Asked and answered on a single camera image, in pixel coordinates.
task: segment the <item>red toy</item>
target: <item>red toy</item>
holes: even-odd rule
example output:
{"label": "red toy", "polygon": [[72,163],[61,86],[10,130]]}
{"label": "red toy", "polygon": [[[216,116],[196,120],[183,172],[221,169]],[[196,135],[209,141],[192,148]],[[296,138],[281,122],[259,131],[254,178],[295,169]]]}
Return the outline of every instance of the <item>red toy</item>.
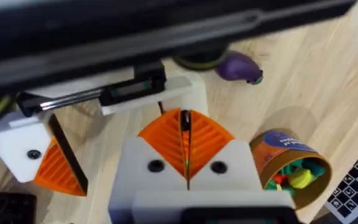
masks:
{"label": "red toy", "polygon": [[276,174],[273,176],[273,180],[274,182],[276,182],[277,184],[282,184],[283,181],[286,179],[287,177],[285,175],[281,175],[281,174]]}

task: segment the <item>black screw hole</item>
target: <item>black screw hole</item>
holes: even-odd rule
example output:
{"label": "black screw hole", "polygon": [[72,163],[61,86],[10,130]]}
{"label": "black screw hole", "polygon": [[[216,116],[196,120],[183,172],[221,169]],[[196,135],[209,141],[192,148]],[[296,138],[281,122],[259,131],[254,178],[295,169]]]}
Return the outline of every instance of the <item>black screw hole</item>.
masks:
{"label": "black screw hole", "polygon": [[30,150],[27,152],[27,157],[30,159],[38,159],[41,157],[41,152],[38,150]]}
{"label": "black screw hole", "polygon": [[150,172],[161,172],[164,170],[165,164],[163,161],[155,159],[153,161],[150,161],[147,165],[147,168]]}
{"label": "black screw hole", "polygon": [[211,170],[216,174],[224,174],[227,171],[227,165],[222,161],[216,161],[211,164]]}

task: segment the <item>colorful toy pieces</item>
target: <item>colorful toy pieces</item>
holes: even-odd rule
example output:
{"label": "colorful toy pieces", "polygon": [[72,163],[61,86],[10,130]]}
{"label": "colorful toy pieces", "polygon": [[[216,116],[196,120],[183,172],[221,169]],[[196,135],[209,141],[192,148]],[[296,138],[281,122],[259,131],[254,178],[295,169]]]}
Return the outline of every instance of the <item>colorful toy pieces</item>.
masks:
{"label": "colorful toy pieces", "polygon": [[322,176],[325,169],[313,159],[298,159],[283,167],[268,182],[266,190],[287,190],[291,195],[295,189],[303,189]]}

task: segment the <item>purple eggplant toy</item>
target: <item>purple eggplant toy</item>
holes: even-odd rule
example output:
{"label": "purple eggplant toy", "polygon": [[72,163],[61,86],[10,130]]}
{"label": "purple eggplant toy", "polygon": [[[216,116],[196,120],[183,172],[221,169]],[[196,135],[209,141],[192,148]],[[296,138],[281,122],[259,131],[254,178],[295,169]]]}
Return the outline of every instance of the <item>purple eggplant toy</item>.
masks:
{"label": "purple eggplant toy", "polygon": [[235,51],[228,51],[226,58],[215,69],[216,73],[227,81],[246,80],[257,85],[263,80],[263,71],[248,56]]}

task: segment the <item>wooden table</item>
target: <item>wooden table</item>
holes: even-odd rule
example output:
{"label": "wooden table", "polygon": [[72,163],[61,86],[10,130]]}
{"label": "wooden table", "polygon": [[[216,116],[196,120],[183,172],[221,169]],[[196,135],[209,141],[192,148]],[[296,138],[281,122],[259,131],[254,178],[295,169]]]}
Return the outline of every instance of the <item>wooden table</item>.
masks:
{"label": "wooden table", "polygon": [[[290,128],[331,161],[334,176],[327,191],[298,212],[308,223],[358,158],[358,5],[346,17],[231,48],[251,56],[265,78],[252,86],[202,73],[210,116],[247,141],[271,128]],[[168,73],[180,69],[171,61],[165,65]],[[38,220],[110,223],[107,204],[122,141],[158,116],[157,104],[102,117],[91,101],[56,114],[89,179],[88,196],[51,193],[30,184],[39,198]]]}

